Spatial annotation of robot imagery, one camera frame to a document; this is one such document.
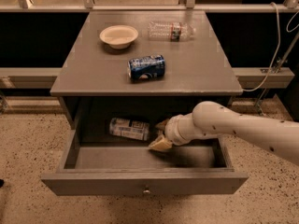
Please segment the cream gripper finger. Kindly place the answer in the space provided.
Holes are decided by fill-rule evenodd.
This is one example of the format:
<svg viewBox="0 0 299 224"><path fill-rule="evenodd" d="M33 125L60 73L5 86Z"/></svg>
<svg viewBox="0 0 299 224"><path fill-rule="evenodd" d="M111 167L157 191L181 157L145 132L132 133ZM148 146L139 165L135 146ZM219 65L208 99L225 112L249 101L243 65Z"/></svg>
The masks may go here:
<svg viewBox="0 0 299 224"><path fill-rule="evenodd" d="M169 141L163 134L159 135L149 144L149 149L155 151L167 151L172 147L172 142Z"/></svg>
<svg viewBox="0 0 299 224"><path fill-rule="evenodd" d="M165 130L166 124L168 123L169 119L165 119L155 125L155 128L161 131Z"/></svg>

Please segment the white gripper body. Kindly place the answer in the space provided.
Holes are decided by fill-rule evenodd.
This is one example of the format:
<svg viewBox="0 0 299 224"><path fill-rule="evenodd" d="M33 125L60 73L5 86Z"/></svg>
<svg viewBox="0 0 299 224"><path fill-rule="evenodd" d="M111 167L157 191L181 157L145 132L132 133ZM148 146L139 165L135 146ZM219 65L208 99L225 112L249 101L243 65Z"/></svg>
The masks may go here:
<svg viewBox="0 0 299 224"><path fill-rule="evenodd" d="M176 146L190 143L192 140L204 139L203 131L193 123L192 114L172 117L165 126L165 137Z"/></svg>

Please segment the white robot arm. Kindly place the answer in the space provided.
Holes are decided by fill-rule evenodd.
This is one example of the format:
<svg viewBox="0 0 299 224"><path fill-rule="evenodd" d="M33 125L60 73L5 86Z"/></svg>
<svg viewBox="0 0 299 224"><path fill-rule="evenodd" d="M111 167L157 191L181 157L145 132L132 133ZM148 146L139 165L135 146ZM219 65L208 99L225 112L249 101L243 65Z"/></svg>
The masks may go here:
<svg viewBox="0 0 299 224"><path fill-rule="evenodd" d="M243 115L215 102L199 103L187 115L172 117L149 149L165 152L172 146L235 135L281 159L299 165L299 123Z"/></svg>

